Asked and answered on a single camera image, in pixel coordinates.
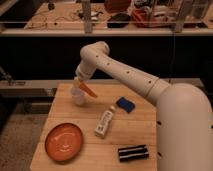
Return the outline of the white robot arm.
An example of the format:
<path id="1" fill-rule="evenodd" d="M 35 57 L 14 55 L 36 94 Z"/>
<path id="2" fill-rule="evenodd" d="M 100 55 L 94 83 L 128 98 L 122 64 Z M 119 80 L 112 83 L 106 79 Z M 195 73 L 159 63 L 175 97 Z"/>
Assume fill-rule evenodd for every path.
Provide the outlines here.
<path id="1" fill-rule="evenodd" d="M 103 41 L 82 47 L 80 57 L 79 80 L 101 70 L 156 107 L 157 171 L 213 171 L 213 109 L 202 90 L 118 62 Z"/>

